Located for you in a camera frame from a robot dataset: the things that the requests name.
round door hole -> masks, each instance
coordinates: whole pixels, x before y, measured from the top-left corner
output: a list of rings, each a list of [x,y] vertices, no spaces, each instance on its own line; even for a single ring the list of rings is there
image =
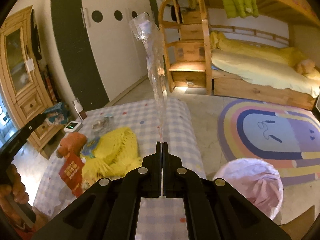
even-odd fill
[[[121,20],[123,19],[122,12],[116,10],[116,11],[115,11],[115,18],[116,18],[118,21],[121,21]]]
[[[100,23],[103,20],[103,15],[100,11],[93,11],[91,17],[96,23]]]
[[[134,19],[135,17],[137,17],[137,16],[138,16],[138,14],[137,14],[137,12],[136,12],[136,11],[132,11],[131,16],[132,16],[132,18]]]

checkered bedsheet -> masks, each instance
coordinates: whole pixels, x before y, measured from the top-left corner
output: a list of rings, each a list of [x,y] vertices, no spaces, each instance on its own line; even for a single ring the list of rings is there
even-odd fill
[[[93,138],[91,125],[105,114],[113,114],[117,128],[128,126],[132,129],[137,135],[141,157],[155,152],[159,133],[153,99],[89,111],[79,132]],[[170,154],[179,156],[184,167],[205,178],[187,105],[178,99],[168,98],[166,117],[164,141],[168,142]],[[34,206],[53,218],[74,201],[75,197],[58,174],[64,158],[59,159],[53,153],[49,161],[51,163],[41,179]],[[163,196],[158,199],[143,198],[136,239],[188,239],[185,221],[182,199],[166,199]]]

window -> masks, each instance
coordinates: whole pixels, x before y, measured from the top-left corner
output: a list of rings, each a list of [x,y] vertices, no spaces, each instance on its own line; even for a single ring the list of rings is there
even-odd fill
[[[0,106],[0,123],[5,126],[5,124],[9,121],[9,119],[6,117],[5,112],[2,110],[2,107]]]

glass cabinet door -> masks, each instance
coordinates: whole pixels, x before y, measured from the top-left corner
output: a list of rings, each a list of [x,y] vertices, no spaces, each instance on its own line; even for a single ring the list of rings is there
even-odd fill
[[[30,83],[23,57],[20,29],[5,36],[7,64],[16,93]]]

wooden ladder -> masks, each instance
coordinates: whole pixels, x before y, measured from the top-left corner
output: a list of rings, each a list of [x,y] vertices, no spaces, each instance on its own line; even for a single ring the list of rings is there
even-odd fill
[[[177,22],[163,20],[164,9],[171,1],[174,4]],[[170,92],[175,87],[201,87],[207,88],[207,94],[211,95],[211,60],[209,61],[210,81],[208,81],[201,11],[198,9],[182,13],[182,22],[180,22],[179,13],[177,0],[163,0],[159,10],[159,27],[164,39],[164,61]],[[180,38],[178,41],[167,43],[165,29],[172,28],[178,29]],[[170,63],[169,60],[168,48],[171,46],[174,47],[174,63]]]

